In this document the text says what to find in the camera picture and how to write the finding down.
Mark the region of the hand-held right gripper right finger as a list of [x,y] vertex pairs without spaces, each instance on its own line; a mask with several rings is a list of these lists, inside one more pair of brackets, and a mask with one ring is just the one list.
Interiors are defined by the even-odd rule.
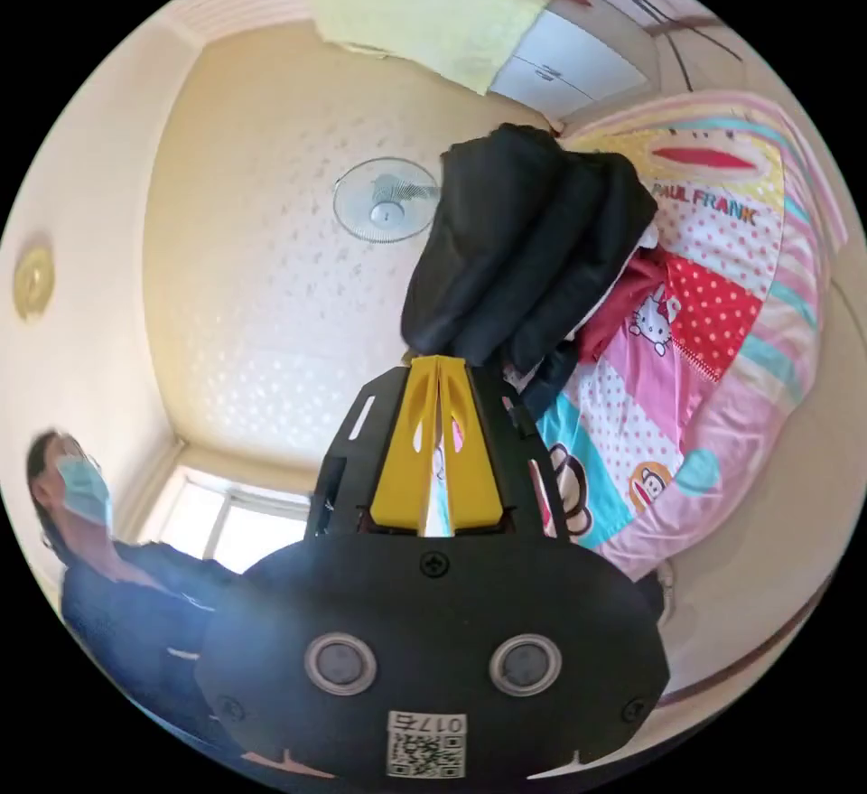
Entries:
[[444,526],[449,533],[493,530],[503,517],[483,427],[462,360],[438,356]]

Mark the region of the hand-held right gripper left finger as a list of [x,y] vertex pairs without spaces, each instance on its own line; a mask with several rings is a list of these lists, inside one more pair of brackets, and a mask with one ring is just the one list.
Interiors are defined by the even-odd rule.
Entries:
[[423,531],[438,442],[439,359],[413,359],[370,515],[380,528]]

